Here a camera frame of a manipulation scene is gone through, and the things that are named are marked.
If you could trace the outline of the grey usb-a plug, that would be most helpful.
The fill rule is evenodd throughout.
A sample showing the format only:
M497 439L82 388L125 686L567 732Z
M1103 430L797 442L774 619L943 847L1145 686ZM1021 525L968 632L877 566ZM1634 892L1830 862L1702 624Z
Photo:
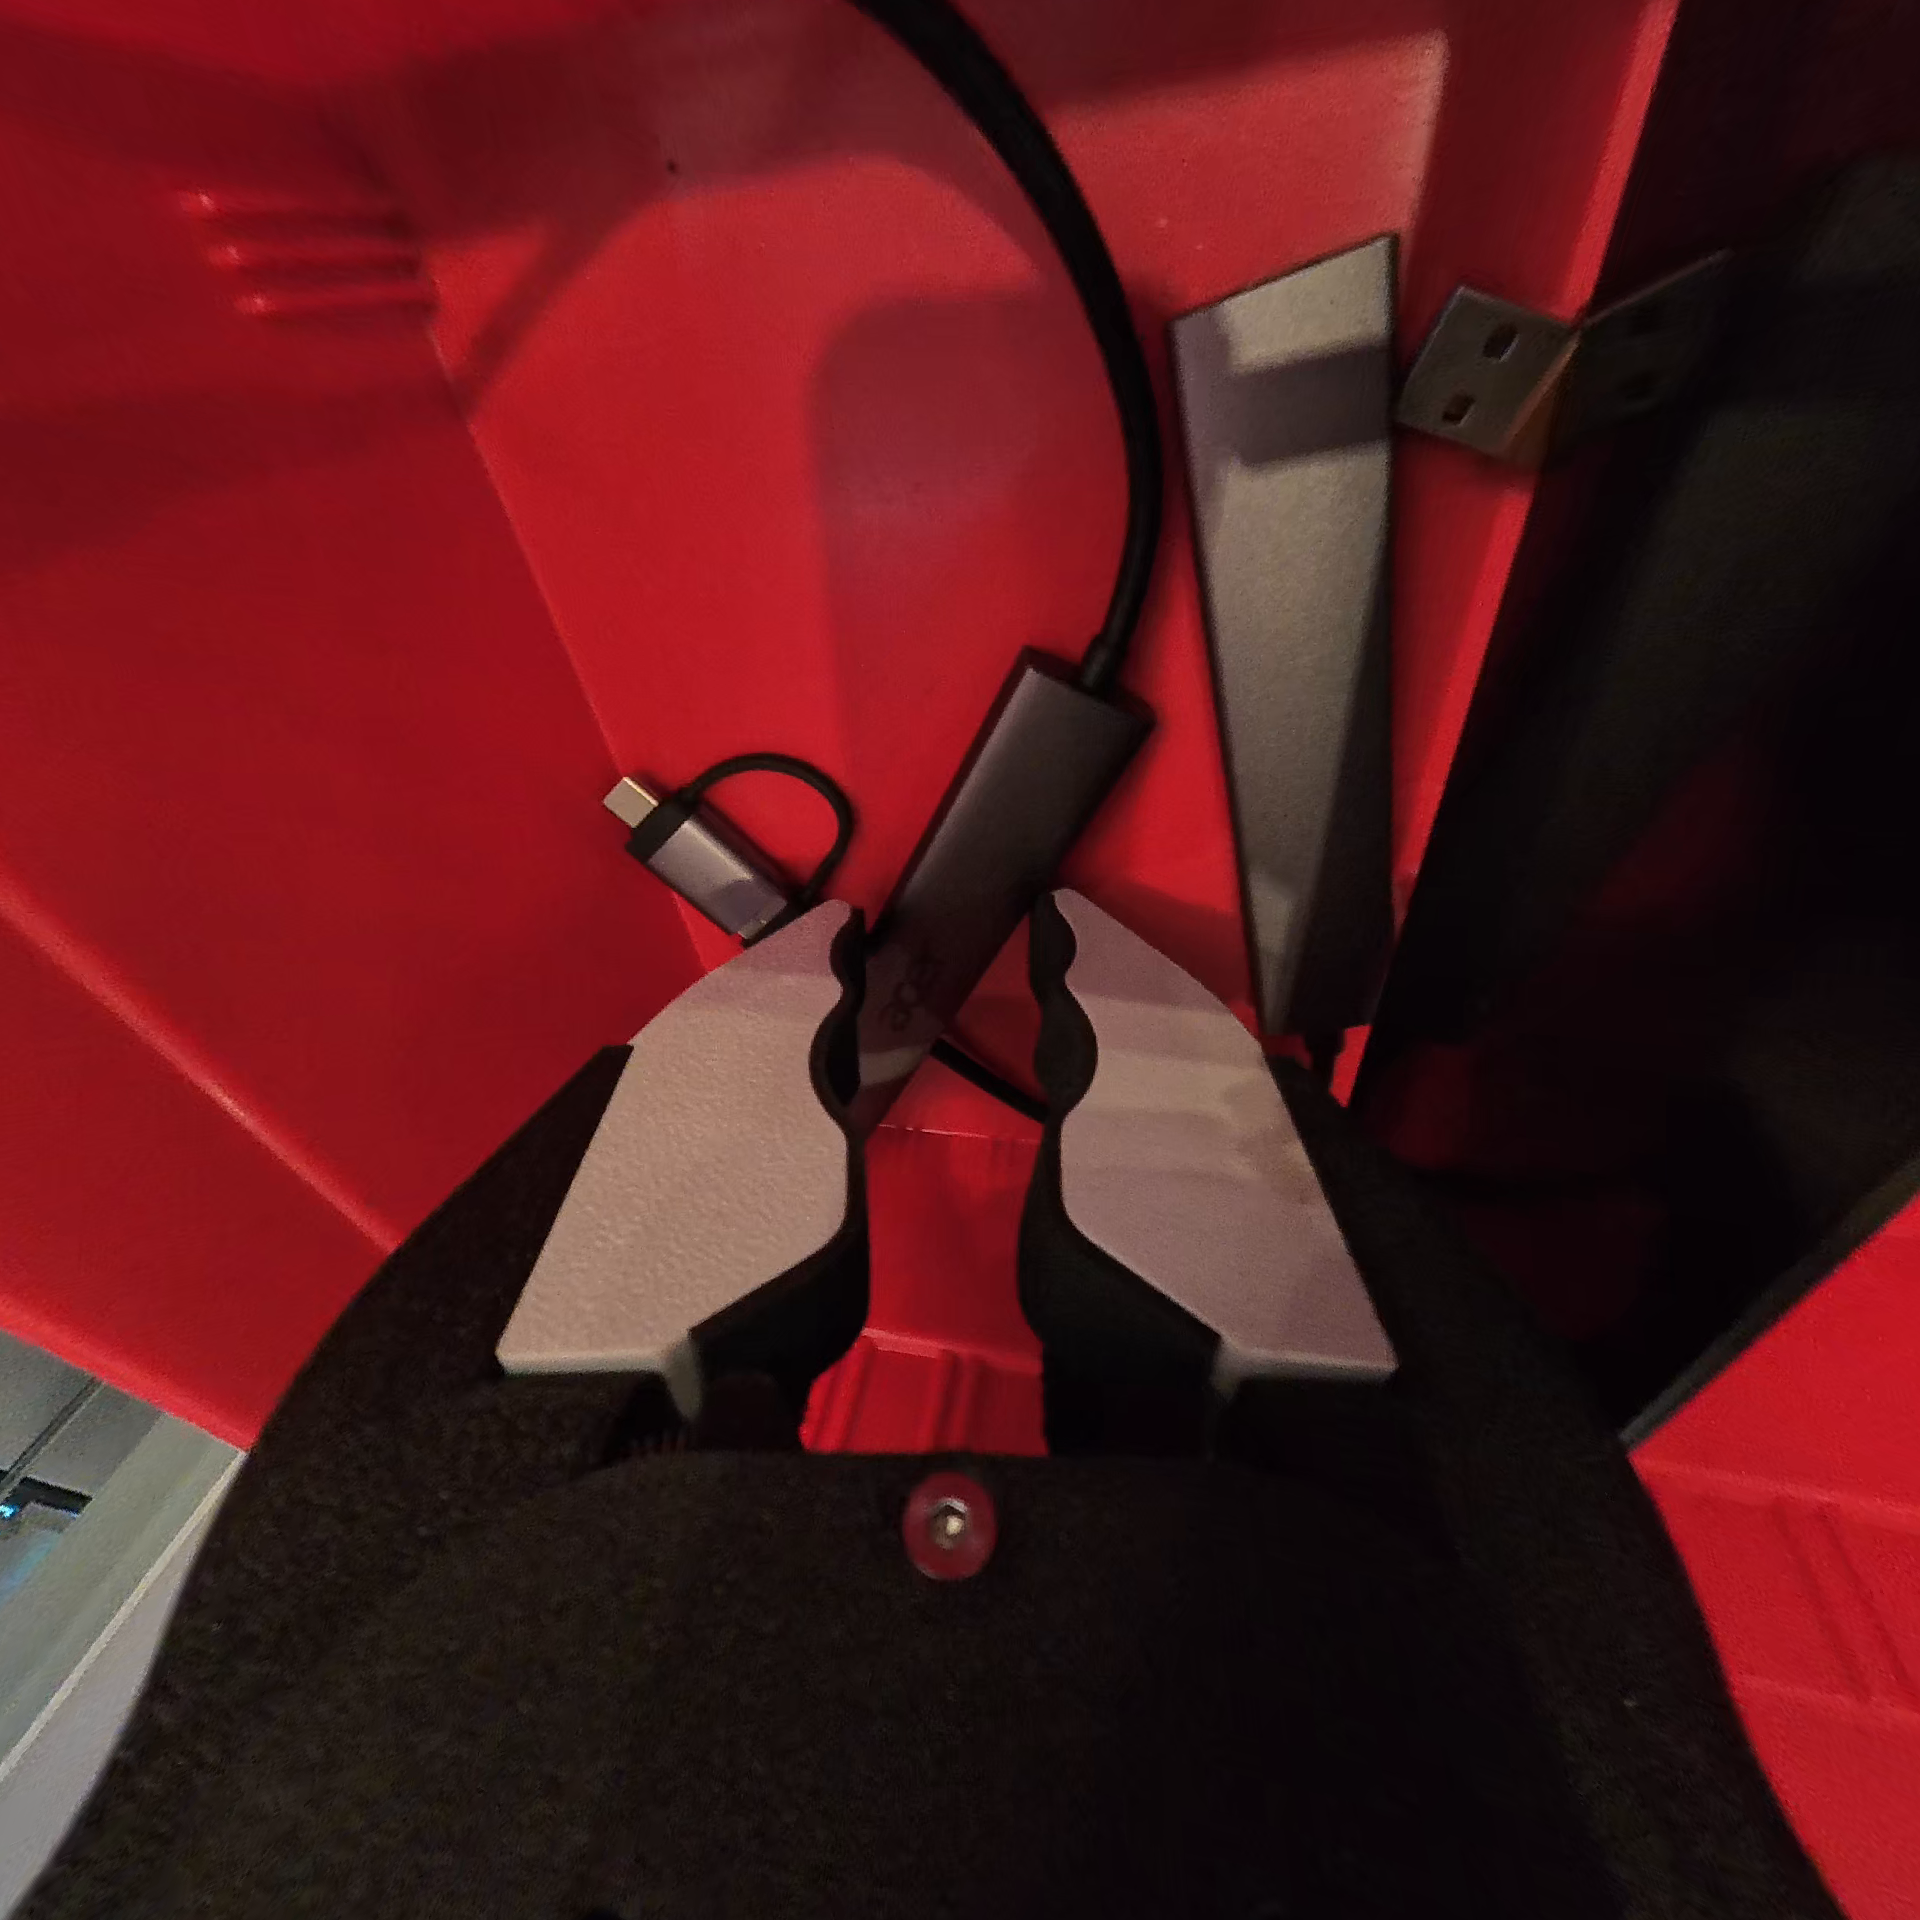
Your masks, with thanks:
M1412 355L1394 427L1500 466L1542 470L1568 443L1568 384L1585 320L1457 284Z

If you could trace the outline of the black bin divider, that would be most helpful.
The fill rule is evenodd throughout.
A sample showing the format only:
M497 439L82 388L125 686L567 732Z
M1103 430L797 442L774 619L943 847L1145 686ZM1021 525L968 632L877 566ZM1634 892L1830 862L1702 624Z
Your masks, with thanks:
M1645 1442L1916 1190L1917 5L1677 5L1360 1114Z

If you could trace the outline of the red plastic bin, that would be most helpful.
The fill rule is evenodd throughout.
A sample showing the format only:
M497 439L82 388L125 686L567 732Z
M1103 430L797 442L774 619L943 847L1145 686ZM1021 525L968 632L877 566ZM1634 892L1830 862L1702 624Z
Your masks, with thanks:
M1677 5L958 5L1142 326L1398 238L1598 284ZM1119 447L1004 168L850 5L4 5L4 1325L231 1442L718 935L591 775L765 739L877 900ZM1916 1213L1648 1475L1791 1821L1916 1915Z

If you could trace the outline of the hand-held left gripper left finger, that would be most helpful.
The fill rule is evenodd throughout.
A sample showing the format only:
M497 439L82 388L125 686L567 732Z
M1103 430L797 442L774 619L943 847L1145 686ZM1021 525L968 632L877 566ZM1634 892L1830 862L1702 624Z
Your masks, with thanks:
M757 1381L806 1420L873 1295L861 947L855 907L814 906L632 1038L496 1340L505 1375L638 1378L686 1424Z

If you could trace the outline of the grey usb hub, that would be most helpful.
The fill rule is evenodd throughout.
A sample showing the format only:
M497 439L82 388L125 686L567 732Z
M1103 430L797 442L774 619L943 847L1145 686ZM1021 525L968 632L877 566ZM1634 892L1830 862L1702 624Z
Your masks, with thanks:
M856 1135L895 1104L1152 727L1102 643L1076 660L1020 654L865 942Z
M1380 232L1168 326L1254 1013L1319 1054L1394 938L1396 296Z

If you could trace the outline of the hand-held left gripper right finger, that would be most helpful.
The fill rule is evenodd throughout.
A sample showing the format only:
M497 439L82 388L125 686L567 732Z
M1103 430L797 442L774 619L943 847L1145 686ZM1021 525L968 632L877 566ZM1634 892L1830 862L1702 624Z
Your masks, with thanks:
M1026 959L1047 1451L1254 1450L1372 1412L1398 1357L1260 1043L1076 892L1038 900Z

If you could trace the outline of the grey usb-c plug with tether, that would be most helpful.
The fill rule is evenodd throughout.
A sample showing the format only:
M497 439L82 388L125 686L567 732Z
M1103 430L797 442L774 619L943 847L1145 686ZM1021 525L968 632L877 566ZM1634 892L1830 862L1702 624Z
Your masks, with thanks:
M710 804L716 787L740 778L778 778L826 804L831 842L806 877L791 879ZM719 758L666 792L623 775L602 796L602 808L625 829L625 853L642 868L743 947L814 910L856 831L846 789L810 760L783 751Z

